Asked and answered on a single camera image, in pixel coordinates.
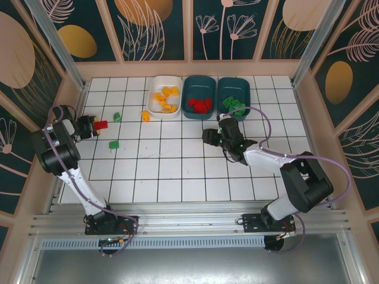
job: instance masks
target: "gray floor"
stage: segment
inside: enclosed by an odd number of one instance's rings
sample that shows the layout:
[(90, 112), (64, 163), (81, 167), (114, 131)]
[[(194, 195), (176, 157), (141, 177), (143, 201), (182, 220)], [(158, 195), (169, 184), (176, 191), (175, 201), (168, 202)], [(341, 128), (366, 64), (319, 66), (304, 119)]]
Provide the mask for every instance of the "gray floor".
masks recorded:
[[(285, 246), (298, 241), (292, 238)], [(113, 259), (97, 251), (43, 251), (36, 284), (345, 284), (334, 235), (308, 235), (301, 250), (262, 248), (129, 250)]]

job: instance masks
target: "yellow cube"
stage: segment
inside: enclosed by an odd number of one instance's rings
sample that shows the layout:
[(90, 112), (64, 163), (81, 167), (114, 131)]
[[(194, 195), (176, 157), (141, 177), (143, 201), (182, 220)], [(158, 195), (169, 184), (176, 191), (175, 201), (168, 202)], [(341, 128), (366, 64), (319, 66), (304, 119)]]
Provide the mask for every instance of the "yellow cube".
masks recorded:
[(177, 86), (172, 87), (171, 91), (172, 91), (172, 95), (173, 96), (178, 96), (179, 95), (179, 90), (178, 90)]
[(171, 112), (171, 106), (170, 106), (170, 105), (165, 105), (165, 106), (163, 106), (163, 110), (162, 110), (162, 112), (163, 112), (164, 114), (168, 114), (168, 113), (170, 113), (170, 112)]
[(164, 94), (165, 96), (171, 96), (172, 95), (172, 90), (171, 88), (169, 87), (164, 87), (162, 89), (162, 94)]
[(162, 96), (162, 94), (161, 93), (155, 93), (154, 94), (154, 100), (155, 101), (160, 101), (160, 97)]
[(143, 111), (142, 112), (142, 119), (145, 122), (150, 121), (150, 115), (149, 115), (148, 111)]
[(161, 96), (159, 98), (159, 103), (160, 103), (161, 106), (166, 105), (167, 104), (167, 98), (165, 96)]
[(177, 110), (176, 105), (172, 105), (170, 112), (175, 112)]

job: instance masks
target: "vertical metal post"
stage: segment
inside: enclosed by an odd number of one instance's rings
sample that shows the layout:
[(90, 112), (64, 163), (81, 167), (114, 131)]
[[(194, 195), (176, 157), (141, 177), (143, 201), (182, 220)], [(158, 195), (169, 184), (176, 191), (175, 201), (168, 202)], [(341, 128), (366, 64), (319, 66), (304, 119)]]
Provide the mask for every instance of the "vertical metal post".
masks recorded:
[(319, 24), (315, 29), (297, 67), (292, 76), (293, 87), (296, 88), (301, 80), (303, 80), (304, 75), (307, 73), (309, 66), (311, 65), (313, 59), (316, 57), (317, 52), (324, 43), (329, 31), (332, 29), (335, 20), (337, 19), (339, 13), (346, 0), (332, 0)]
[(60, 38), (57, 29), (54, 24), (50, 21), (44, 7), (40, 0), (25, 0), (26, 5), (29, 7), (31, 14), (36, 19), (42, 32), (49, 40), (50, 44), (54, 48), (56, 54), (58, 55), (60, 61), (71, 75), (74, 83), (79, 89), (84, 88), (82, 76), (79, 73), (78, 68), (76, 68), (75, 62), (73, 61), (71, 55), (66, 49), (65, 44)]

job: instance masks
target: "white grid mat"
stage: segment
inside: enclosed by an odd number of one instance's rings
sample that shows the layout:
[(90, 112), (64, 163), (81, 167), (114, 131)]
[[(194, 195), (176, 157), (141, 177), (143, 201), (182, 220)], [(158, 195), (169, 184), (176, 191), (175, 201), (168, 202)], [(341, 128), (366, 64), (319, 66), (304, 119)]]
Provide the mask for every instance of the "white grid mat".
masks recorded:
[[(272, 124), (270, 148), (294, 154), (309, 144), (287, 76), (242, 76), (250, 83), (251, 103)], [(273, 200), (285, 193), (281, 177), (260, 168), (229, 163), (221, 148), (203, 144), (203, 129), (217, 128), (210, 120), (195, 121), (182, 114), (175, 120), (141, 121), (151, 78), (94, 78), (84, 114), (107, 120), (98, 138), (76, 146), (80, 165), (94, 188), (109, 203)], [(113, 122), (113, 114), (122, 122)], [(267, 134), (262, 116), (251, 111), (240, 130), (261, 141)], [(108, 143), (119, 140), (120, 148)], [(60, 203), (78, 203), (65, 186)]]

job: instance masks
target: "white bowl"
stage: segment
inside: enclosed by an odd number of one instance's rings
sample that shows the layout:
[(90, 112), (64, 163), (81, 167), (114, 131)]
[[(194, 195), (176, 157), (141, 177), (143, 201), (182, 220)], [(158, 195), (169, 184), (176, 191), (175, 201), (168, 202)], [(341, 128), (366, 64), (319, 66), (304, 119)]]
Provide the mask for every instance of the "white bowl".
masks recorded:
[[(155, 93), (162, 93), (164, 87), (178, 87), (179, 95), (178, 96), (169, 96), (167, 97), (168, 105), (176, 105), (177, 109), (175, 112), (170, 112), (168, 114), (162, 112), (162, 105), (159, 101), (154, 100)], [(147, 111), (150, 116), (157, 118), (159, 120), (173, 120), (180, 113), (180, 108), (182, 105), (182, 89), (183, 81), (180, 77), (176, 76), (157, 76), (152, 79), (150, 83), (149, 96), (147, 98)]]

